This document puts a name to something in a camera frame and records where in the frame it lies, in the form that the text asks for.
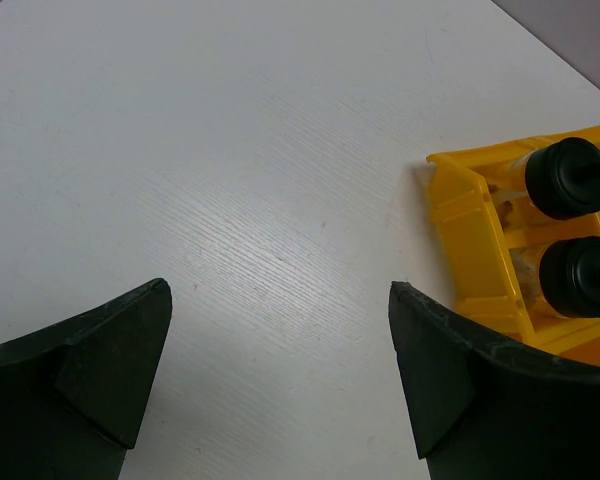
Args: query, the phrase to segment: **black lid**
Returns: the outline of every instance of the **black lid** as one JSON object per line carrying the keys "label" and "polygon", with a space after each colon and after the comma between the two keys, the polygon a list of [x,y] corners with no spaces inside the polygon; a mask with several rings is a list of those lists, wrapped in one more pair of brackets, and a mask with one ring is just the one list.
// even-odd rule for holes
{"label": "black lid", "polygon": [[562,240],[542,256],[540,286],[566,317],[600,318],[600,237]]}
{"label": "black lid", "polygon": [[583,168],[600,162],[600,150],[577,137],[536,150],[525,169],[525,183],[534,205],[556,220],[600,210],[600,176],[589,178]]}

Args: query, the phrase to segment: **bottle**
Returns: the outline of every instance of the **bottle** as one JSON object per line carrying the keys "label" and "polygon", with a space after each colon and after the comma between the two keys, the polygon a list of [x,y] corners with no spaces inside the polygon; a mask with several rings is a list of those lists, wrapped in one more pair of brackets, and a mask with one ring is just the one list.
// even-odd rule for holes
{"label": "bottle", "polygon": [[527,311],[600,318],[600,237],[511,250]]}
{"label": "bottle", "polygon": [[[486,177],[504,228],[569,220],[600,210],[600,150],[583,138],[565,138],[535,150]],[[516,204],[518,221],[511,215]]]}

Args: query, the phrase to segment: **table surface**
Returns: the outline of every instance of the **table surface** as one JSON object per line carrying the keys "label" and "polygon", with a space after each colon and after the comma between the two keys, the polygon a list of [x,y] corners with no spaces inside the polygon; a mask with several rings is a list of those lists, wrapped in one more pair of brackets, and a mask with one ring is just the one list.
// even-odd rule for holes
{"label": "table surface", "polygon": [[427,478],[389,285],[452,288],[413,166],[599,123],[487,0],[5,0],[0,343],[162,276],[121,478]]}

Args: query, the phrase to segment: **yellow container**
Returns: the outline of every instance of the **yellow container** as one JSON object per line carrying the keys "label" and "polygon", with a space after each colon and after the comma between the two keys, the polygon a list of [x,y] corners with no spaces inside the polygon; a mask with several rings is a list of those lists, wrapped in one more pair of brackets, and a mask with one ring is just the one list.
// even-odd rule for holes
{"label": "yellow container", "polygon": [[[521,226],[507,228],[505,233],[487,182],[489,172],[498,165],[567,137],[584,138],[600,149],[597,126],[430,155],[427,161],[437,166],[429,186],[431,221],[451,264],[458,313],[532,347],[600,366],[600,319],[530,315],[509,254],[513,249],[568,238],[600,236],[600,212],[568,221],[547,218],[540,226],[515,222]],[[516,211],[532,208],[516,205]]]}

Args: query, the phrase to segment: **white table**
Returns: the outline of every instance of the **white table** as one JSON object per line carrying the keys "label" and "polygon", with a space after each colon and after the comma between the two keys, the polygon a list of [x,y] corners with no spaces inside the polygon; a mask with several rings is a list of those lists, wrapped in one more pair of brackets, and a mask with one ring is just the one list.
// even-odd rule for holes
{"label": "white table", "polygon": [[391,280],[449,303],[432,152],[600,123],[487,0],[4,0],[0,343],[152,277],[123,479],[424,479]]}

